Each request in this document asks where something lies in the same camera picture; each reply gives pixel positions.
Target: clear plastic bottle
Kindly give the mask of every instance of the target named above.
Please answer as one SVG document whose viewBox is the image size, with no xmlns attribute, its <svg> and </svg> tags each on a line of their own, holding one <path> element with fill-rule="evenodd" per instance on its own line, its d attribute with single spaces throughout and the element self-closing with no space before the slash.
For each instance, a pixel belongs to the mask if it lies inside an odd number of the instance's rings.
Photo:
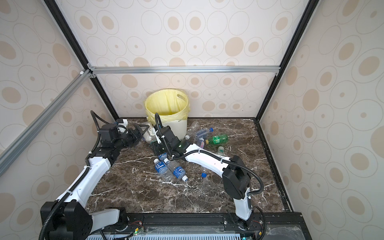
<svg viewBox="0 0 384 240">
<path fill-rule="evenodd" d="M 199 129 L 200 129 L 200 123 L 198 121 L 193 121 L 193 123 L 188 129 L 188 132 L 196 132 Z"/>
<path fill-rule="evenodd" d="M 225 156 L 224 154 L 224 147 L 220 146 L 218 149 L 217 149 L 217 155 L 220 155 L 220 156 Z"/>
<path fill-rule="evenodd" d="M 206 191 L 207 191 L 207 185 L 208 185 L 208 179 L 207 179 L 207 174 L 206 173 L 202 173 L 201 174 L 201 182 L 202 182 L 202 184 L 201 184 L 201 192 L 202 192 L 202 194 L 203 195 L 205 195 L 206 194 Z"/>
<path fill-rule="evenodd" d="M 198 145 L 199 147 L 201 147 L 201 148 L 204 148 L 204 146 L 205 146 L 205 140 L 204 140 L 204 138 L 199 138 L 198 140 L 197 140 L 197 143 L 196 143 L 196 145 Z"/>
<path fill-rule="evenodd" d="M 207 177 L 208 169 L 206 169 L 203 166 L 200 166 L 200 170 L 201 170 L 201 177 L 204 177 L 204 176 Z"/>
<path fill-rule="evenodd" d="M 197 140 L 197 139 L 200 139 L 200 138 L 207 138 L 208 135 L 209 135 L 211 132 L 213 132 L 213 131 L 214 131 L 213 128 L 207 128 L 207 127 L 205 127 L 205 128 L 203 128 L 203 129 L 201 129 L 201 130 L 198 130 L 198 131 L 196 131 L 196 132 L 191 133 L 190 136 L 191 136 L 194 140 Z"/>
<path fill-rule="evenodd" d="M 166 152 L 159 155 L 159 160 L 160 161 L 164 161 L 164 159 L 166 159 L 166 158 L 167 158 L 167 153 Z"/>
<path fill-rule="evenodd" d="M 153 161 L 155 163 L 155 169 L 159 173 L 159 175 L 166 181 L 170 182 L 172 179 L 172 173 L 169 168 L 164 164 L 164 162 L 159 159 L 155 159 Z"/>
<path fill-rule="evenodd" d="M 182 168 L 176 161 L 170 161 L 166 158 L 164 159 L 164 163 L 177 179 L 182 179 L 184 182 L 188 181 L 184 168 Z"/>
<path fill-rule="evenodd" d="M 228 142 L 228 135 L 227 134 L 221 134 L 221 135 L 218 135 L 218 136 L 213 136 L 210 139 L 207 139 L 205 141 L 205 144 L 218 145 L 218 144 L 224 144 L 224 143 L 227 143 L 227 142 Z"/>
</svg>

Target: green soda bottle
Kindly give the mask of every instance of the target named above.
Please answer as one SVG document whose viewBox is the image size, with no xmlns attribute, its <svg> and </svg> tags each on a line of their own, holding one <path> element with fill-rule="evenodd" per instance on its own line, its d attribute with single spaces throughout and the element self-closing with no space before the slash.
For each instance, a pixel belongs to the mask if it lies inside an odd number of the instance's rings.
<svg viewBox="0 0 384 240">
<path fill-rule="evenodd" d="M 214 145 L 224 144 L 227 142 L 228 142 L 228 134 L 213 136 L 212 138 L 207 139 L 205 141 L 206 144 L 214 144 Z"/>
</svg>

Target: wallpaper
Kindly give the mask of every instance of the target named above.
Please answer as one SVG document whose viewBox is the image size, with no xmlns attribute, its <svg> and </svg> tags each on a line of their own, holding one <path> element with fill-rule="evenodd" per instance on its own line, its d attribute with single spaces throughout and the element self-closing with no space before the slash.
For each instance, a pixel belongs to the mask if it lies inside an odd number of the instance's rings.
<svg viewBox="0 0 384 240">
<path fill-rule="evenodd" d="M 79 69 L 82 67 L 38 0 L 0 1 L 0 154 Z"/>
<path fill-rule="evenodd" d="M 183 90 L 189 117 L 255 117 L 275 73 L 99 74 L 120 117 L 146 117 L 144 101 L 163 88 Z"/>
<path fill-rule="evenodd" d="M 307 0 L 56 0 L 93 66 L 279 65 Z"/>
<path fill-rule="evenodd" d="M 384 235 L 383 9 L 323 1 L 261 121 L 314 240 Z"/>
<path fill-rule="evenodd" d="M 1 240 L 37 239 L 41 206 L 75 180 L 96 141 L 90 110 L 112 122 L 87 80 L 0 177 Z"/>
</svg>

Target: marble floor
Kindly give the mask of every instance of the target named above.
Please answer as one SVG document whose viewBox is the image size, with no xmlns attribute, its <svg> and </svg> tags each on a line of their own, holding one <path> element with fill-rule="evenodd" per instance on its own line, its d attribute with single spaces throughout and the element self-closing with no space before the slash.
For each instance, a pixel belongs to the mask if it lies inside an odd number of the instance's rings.
<svg viewBox="0 0 384 240">
<path fill-rule="evenodd" d="M 146 119 L 129 119 L 130 123 Z M 240 156 L 245 165 L 264 182 L 262 194 L 252 196 L 252 205 L 264 212 L 282 212 L 278 190 L 265 157 L 262 144 L 251 119 L 188 119 L 188 126 L 198 121 L 203 127 L 213 127 L 214 134 L 228 134 L 224 146 L 227 156 Z M 206 149 L 217 152 L 217 147 Z M 108 207 L 125 207 L 130 213 L 202 213 L 235 211 L 233 199 L 224 191 L 222 179 L 209 172 L 203 181 L 200 166 L 185 161 L 180 165 L 189 180 L 164 182 L 156 173 L 153 160 L 157 158 L 149 144 L 141 141 L 132 149 L 121 152 L 119 159 L 101 178 L 89 198 L 86 210 L 96 212 Z M 257 189 L 255 178 L 251 190 Z"/>
</svg>

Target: ventilation grille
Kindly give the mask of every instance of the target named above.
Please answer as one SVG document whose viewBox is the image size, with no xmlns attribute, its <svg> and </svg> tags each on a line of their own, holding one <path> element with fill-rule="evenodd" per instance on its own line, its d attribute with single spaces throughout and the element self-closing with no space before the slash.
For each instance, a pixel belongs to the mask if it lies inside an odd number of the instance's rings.
<svg viewBox="0 0 384 240">
<path fill-rule="evenodd" d="M 126 237 L 127 235 L 115 234 L 107 235 L 108 240 L 115 238 Z M 101 235 L 94 234 L 87 240 L 103 240 Z M 148 234 L 145 236 L 130 237 L 129 240 L 240 240 L 238 233 L 207 233 L 207 234 Z"/>
</svg>

